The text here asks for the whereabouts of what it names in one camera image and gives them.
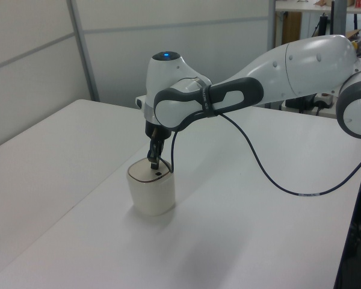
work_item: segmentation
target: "black cable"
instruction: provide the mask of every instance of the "black cable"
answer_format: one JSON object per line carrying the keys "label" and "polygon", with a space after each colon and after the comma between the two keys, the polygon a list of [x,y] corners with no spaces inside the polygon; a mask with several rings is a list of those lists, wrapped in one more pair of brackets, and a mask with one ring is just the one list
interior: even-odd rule
{"label": "black cable", "polygon": [[175,144],[175,139],[176,136],[178,135],[178,132],[181,130],[183,124],[189,120],[190,118],[192,118],[193,116],[195,116],[196,114],[200,114],[203,113],[202,110],[196,111],[192,114],[190,114],[188,117],[186,117],[183,121],[181,121],[181,123],[179,124],[178,128],[175,130],[174,136],[173,136],[173,141],[171,142],[171,167],[167,164],[166,161],[164,161],[161,157],[159,157],[159,159],[165,164],[165,166],[168,168],[168,170],[170,171],[170,173],[174,172],[174,144]]}
{"label": "black cable", "polygon": [[319,111],[322,109],[321,105],[318,106],[317,112],[315,113],[315,116],[318,116]]}
{"label": "black cable", "polygon": [[253,152],[253,155],[258,163],[258,166],[261,168],[262,172],[264,173],[264,175],[269,179],[269,181],[275,185],[277,188],[279,188],[280,190],[284,191],[285,193],[288,194],[292,194],[294,196],[300,196],[300,197],[313,197],[313,196],[323,196],[325,194],[329,194],[332,191],[337,190],[339,187],[343,186],[347,181],[349,181],[349,179],[361,168],[361,163],[359,163],[359,165],[342,181],[340,182],[338,185],[336,185],[333,188],[330,188],[329,190],[326,191],[322,191],[320,193],[314,193],[314,194],[300,194],[300,193],[295,193],[293,191],[289,191],[283,187],[281,187],[279,184],[277,184],[276,182],[274,182],[274,180],[269,176],[269,174],[265,171],[263,165],[261,164],[261,162],[259,161],[259,158],[257,156],[257,153],[254,150],[254,147],[250,141],[250,139],[247,137],[246,133],[239,127],[239,125],[237,125],[232,119],[230,119],[229,117],[225,116],[224,114],[220,114],[221,117],[223,117],[224,119],[228,120],[233,126],[235,126],[240,132],[241,134],[246,138],[248,145],[250,146],[251,151]]}
{"label": "black cable", "polygon": [[[159,159],[166,165],[166,167],[168,168],[168,170],[170,171],[170,173],[174,172],[174,144],[175,144],[175,139],[176,136],[179,132],[179,130],[182,128],[182,125],[192,116],[199,114],[199,113],[203,113],[203,111],[196,111],[193,114],[190,114],[188,117],[186,117],[178,126],[178,129],[175,131],[174,136],[173,136],[173,141],[171,143],[171,168],[170,166],[160,157]],[[264,175],[268,178],[268,180],[275,185],[277,188],[279,188],[281,191],[284,191],[285,193],[288,194],[292,194],[294,196],[299,196],[299,197],[314,197],[314,196],[323,196],[325,194],[329,194],[332,191],[337,190],[339,187],[343,186],[347,181],[349,181],[349,179],[351,179],[351,177],[361,168],[361,162],[358,164],[358,166],[342,181],[340,182],[338,185],[336,185],[333,188],[330,188],[329,190],[326,191],[322,191],[320,193],[312,193],[312,194],[300,194],[300,193],[295,193],[293,191],[289,191],[283,187],[281,187],[279,184],[277,184],[270,176],[269,174],[266,172],[266,170],[264,169],[263,165],[261,164],[261,161],[258,158],[258,155],[250,141],[250,139],[248,138],[247,134],[242,130],[242,128],[237,125],[232,119],[230,119],[229,117],[225,116],[224,114],[219,114],[221,117],[223,117],[224,119],[228,120],[233,126],[235,126],[240,133],[245,137],[248,145],[250,146],[251,151],[253,152],[253,155],[258,163],[258,166],[261,168],[262,172],[264,173]]]}

